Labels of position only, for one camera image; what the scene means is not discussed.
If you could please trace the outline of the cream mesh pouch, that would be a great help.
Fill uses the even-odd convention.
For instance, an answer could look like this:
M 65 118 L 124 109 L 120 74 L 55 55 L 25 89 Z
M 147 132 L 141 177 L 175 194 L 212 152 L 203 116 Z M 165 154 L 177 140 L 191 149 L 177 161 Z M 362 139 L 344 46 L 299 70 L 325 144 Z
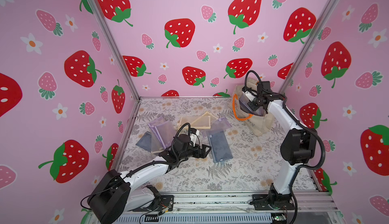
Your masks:
M 211 124 L 216 120 L 218 120 L 218 117 L 208 111 L 201 116 L 183 116 L 177 123 L 176 129 L 179 129 L 185 123 L 189 123 L 191 128 L 196 128 L 198 130 L 209 130 L 211 128 Z

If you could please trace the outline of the blue-grey mesh pouch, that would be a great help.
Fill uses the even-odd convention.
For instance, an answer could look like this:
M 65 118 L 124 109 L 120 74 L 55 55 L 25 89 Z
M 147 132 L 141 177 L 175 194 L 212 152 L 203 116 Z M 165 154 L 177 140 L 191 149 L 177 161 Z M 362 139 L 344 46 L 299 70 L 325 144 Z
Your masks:
M 233 159 L 224 131 L 207 133 L 208 141 L 211 146 L 213 162 L 219 163 Z

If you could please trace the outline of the large purple mesh pouch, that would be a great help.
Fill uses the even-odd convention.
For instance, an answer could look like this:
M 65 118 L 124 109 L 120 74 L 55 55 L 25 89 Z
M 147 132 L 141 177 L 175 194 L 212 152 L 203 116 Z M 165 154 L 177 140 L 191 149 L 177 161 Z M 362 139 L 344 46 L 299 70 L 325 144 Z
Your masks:
M 266 112 L 263 109 L 263 106 L 260 106 L 256 103 L 256 97 L 255 99 L 251 102 L 248 100 L 248 98 L 242 93 L 239 98 L 239 104 L 240 104 L 240 109 L 243 110 L 246 113 L 257 115 L 257 116 L 265 116 Z

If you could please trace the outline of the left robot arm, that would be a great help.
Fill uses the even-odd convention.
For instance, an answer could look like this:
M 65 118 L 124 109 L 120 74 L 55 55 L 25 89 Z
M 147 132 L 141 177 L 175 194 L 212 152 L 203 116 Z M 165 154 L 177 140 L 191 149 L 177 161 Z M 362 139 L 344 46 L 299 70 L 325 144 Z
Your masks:
M 170 147 L 160 152 L 149 163 L 134 170 L 107 172 L 87 199 L 87 204 L 102 224 L 114 223 L 124 212 L 146 208 L 148 211 L 167 211 L 158 190 L 147 183 L 171 170 L 189 158 L 206 158 L 208 145 L 196 143 L 198 134 L 181 134 L 173 138 Z

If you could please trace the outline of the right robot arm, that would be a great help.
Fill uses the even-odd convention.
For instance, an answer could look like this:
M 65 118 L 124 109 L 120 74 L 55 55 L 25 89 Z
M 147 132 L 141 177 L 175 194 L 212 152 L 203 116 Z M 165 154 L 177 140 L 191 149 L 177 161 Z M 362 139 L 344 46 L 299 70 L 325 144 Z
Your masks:
M 316 138 L 314 129 L 302 124 L 286 106 L 286 97 L 270 90 L 270 82 L 257 82 L 257 90 L 252 93 L 245 88 L 251 109 L 263 108 L 272 114 L 287 133 L 280 146 L 284 160 L 280 172 L 270 187 L 268 196 L 253 200 L 252 205 L 266 203 L 273 209 L 281 208 L 292 200 L 292 186 L 302 165 L 315 155 Z

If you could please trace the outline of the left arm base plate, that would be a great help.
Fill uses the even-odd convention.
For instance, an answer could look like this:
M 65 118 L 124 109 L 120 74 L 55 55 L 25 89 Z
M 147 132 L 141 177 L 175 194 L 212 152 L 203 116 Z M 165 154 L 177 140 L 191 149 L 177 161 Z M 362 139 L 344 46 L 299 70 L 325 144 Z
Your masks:
M 147 212 L 147 211 L 166 211 L 167 208 L 168 211 L 173 210 L 174 205 L 174 195 L 162 195 L 160 197 L 156 197 L 153 201 L 150 203 L 145 204 L 144 206 L 141 206 L 137 209 L 135 209 L 135 212 Z

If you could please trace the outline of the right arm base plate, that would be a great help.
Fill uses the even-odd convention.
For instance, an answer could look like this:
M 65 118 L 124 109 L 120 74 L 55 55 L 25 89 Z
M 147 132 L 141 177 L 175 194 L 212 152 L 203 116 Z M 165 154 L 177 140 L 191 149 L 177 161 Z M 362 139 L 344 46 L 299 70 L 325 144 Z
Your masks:
M 290 194 L 254 194 L 249 204 L 253 205 L 255 210 L 293 210 L 295 208 Z

